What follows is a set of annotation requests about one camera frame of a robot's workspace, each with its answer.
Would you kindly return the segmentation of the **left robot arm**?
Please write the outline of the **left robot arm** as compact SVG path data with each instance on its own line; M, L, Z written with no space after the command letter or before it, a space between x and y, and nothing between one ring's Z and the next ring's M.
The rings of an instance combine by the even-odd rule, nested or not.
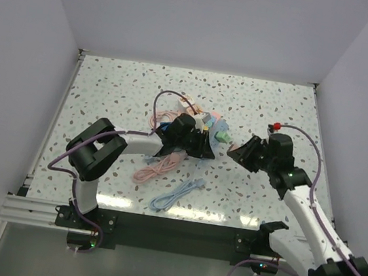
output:
M209 137L209 132L198 128L188 114L163 122L150 133L119 129L107 118L97 120L66 146L69 163L78 174L73 187L72 220L79 228L93 225L94 210L98 208L98 179L122 154L160 157L181 151L190 157L210 160L215 155Z

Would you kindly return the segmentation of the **light green charger plug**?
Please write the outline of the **light green charger plug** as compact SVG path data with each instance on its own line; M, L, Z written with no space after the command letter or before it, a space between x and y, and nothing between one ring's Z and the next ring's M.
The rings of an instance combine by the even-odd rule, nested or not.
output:
M218 132L215 133L215 139L219 143L226 144L226 143L230 142L231 137L225 131L218 131Z

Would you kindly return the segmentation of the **pink brown charger plug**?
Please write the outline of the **pink brown charger plug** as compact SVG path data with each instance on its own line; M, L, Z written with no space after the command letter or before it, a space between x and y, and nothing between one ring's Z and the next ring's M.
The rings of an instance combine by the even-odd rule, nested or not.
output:
M228 148L228 150L229 150L230 152L232 152L232 151L237 150L239 147L240 147L240 146L239 146L239 145L237 145L237 144L232 144L232 145Z

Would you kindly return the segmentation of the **light blue power strip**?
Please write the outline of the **light blue power strip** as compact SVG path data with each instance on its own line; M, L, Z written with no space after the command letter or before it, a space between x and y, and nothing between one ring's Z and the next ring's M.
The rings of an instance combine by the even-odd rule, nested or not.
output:
M229 126L227 122L222 118L216 121L210 128L209 136L210 148L215 153L220 144L229 142Z

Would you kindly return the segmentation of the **pink power strip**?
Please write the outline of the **pink power strip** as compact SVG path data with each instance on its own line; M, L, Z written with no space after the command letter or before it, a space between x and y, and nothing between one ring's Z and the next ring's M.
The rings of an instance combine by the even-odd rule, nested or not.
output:
M209 126L213 126L214 124L218 123L218 121L221 119L221 115L215 111L212 111L209 114L210 120L207 122Z

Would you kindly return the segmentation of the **white tiger cube socket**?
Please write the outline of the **white tiger cube socket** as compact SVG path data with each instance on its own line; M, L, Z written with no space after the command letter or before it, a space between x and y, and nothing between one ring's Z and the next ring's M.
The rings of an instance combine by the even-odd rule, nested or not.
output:
M192 107L195 107L195 101L190 96L183 95L178 97L177 104L180 112L189 114L194 112Z

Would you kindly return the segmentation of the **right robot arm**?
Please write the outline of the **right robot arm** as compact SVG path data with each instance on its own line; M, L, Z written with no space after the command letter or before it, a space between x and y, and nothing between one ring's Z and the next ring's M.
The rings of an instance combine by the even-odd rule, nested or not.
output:
M354 257L318 202L310 198L312 182L295 166L293 141L288 135L272 133L267 139L252 136L244 145L230 148L227 155L249 172L268 175L307 241L302 245L283 221L262 223L251 243L253 251L278 254L298 276L368 276L367 261Z

